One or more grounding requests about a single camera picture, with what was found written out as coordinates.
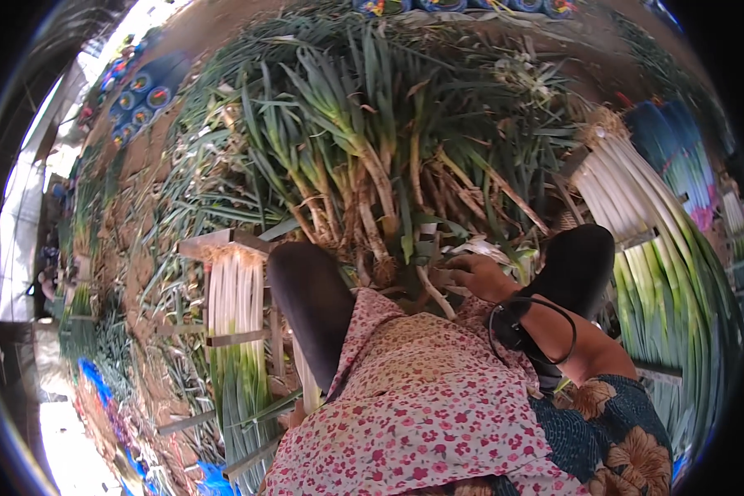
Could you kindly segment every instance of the person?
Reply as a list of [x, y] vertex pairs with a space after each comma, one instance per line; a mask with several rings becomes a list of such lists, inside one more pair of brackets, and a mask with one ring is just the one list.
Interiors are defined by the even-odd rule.
[[[597, 225], [559, 233], [526, 287], [458, 256], [451, 276], [473, 296], [449, 322], [351, 293], [318, 246], [279, 245], [271, 293], [326, 397], [282, 438], [265, 494], [668, 494], [665, 428], [625, 350], [589, 321], [614, 251]], [[514, 296], [534, 298], [507, 313], [531, 343], [517, 350], [489, 327]], [[565, 409], [561, 374], [577, 386]]]

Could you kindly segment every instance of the hand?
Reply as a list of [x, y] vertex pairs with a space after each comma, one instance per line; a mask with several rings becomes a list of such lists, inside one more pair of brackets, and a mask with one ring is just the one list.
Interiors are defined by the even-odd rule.
[[501, 271], [499, 264], [486, 255], [460, 255], [446, 264], [452, 280], [477, 298], [499, 303], [513, 296], [523, 286]]
[[295, 410], [289, 414], [289, 428], [298, 427], [306, 419], [306, 411], [303, 410], [303, 399], [295, 402]]

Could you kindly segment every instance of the knee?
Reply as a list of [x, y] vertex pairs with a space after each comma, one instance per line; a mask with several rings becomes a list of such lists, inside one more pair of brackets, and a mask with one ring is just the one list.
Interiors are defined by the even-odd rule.
[[590, 245], [590, 247], [600, 249], [602, 252], [614, 252], [615, 238], [604, 226], [598, 224], [583, 224], [576, 227], [576, 229], [579, 230], [579, 235]]
[[330, 259], [329, 254], [308, 241], [292, 241], [279, 244], [267, 257], [267, 270], [272, 272], [294, 272], [313, 267], [318, 260]]
[[572, 257], [593, 260], [608, 260], [614, 257], [615, 240], [608, 229], [598, 224], [582, 224], [557, 234], [549, 243], [547, 257], [565, 260]]

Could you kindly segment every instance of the black pants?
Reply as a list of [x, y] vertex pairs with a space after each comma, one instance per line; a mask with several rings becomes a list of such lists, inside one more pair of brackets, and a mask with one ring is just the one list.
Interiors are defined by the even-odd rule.
[[[612, 235], [599, 225], [584, 224], [559, 233], [548, 243], [543, 271], [521, 294], [538, 293], [589, 319], [612, 274], [614, 252]], [[337, 262], [317, 245], [284, 243], [270, 253], [267, 278], [317, 384], [327, 391], [339, 367], [355, 306]], [[556, 367], [532, 362], [541, 391], [553, 391], [562, 374]]]

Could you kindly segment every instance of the red object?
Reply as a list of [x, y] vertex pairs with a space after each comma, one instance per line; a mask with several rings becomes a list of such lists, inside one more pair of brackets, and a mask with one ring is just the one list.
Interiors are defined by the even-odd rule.
[[617, 98], [620, 99], [620, 101], [623, 103], [623, 105], [625, 106], [625, 108], [630, 109], [630, 108], [632, 108], [634, 106], [634, 104], [632, 103], [632, 101], [629, 100], [627, 96], [625, 96], [624, 94], [620, 93], [619, 91], [617, 91], [615, 93], [615, 95], [617, 96]]

